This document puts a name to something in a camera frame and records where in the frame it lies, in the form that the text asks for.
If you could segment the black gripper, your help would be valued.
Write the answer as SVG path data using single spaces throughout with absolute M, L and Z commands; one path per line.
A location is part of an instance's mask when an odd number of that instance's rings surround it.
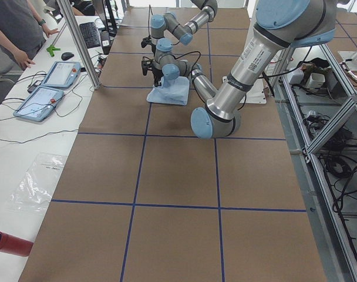
M 163 72 L 160 69 L 153 68 L 154 86 L 161 86 L 161 78 L 163 77 Z

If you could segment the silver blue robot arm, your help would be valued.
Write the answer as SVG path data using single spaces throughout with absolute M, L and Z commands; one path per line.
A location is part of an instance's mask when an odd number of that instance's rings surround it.
M 203 139 L 226 137 L 238 130 L 238 105 L 278 51 L 327 43 L 335 34 L 337 1 L 259 1 L 253 36 L 227 80 L 216 89 L 196 63 L 175 59 L 172 44 L 164 37 L 164 32 L 169 31 L 183 45 L 188 45 L 200 27 L 214 20 L 217 1 L 193 3 L 200 12 L 185 25 L 171 12 L 152 16 L 151 42 L 156 47 L 152 65 L 164 80 L 189 78 L 205 100 L 204 107 L 194 109 L 191 114 L 192 131 Z
M 218 12 L 215 0 L 191 1 L 200 11 L 186 23 L 181 23 L 174 12 L 154 14 L 150 19 L 149 40 L 157 45 L 159 39 L 164 38 L 165 31 L 171 33 L 180 43 L 187 46 L 193 35 L 205 24 L 212 22 Z

